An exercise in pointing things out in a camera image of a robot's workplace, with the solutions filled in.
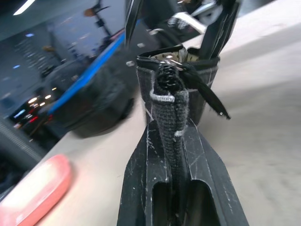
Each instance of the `zipper pull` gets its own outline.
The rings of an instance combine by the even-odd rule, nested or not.
[[[203,99],[218,113],[219,116],[224,116],[228,120],[231,119],[226,108],[216,96],[216,94],[205,84],[194,66],[190,64],[182,64],[184,69],[181,79],[186,85],[187,89],[197,89]]]

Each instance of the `blue stripe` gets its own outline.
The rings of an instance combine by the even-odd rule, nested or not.
[[[59,107],[64,105],[74,94],[76,94],[81,88],[83,88],[99,70],[99,68],[114,54],[116,49],[124,42],[125,33],[111,44],[111,48],[107,48],[98,58],[89,66],[88,69],[82,74],[82,76],[66,91],[64,94],[54,103],[48,114],[52,114]]]

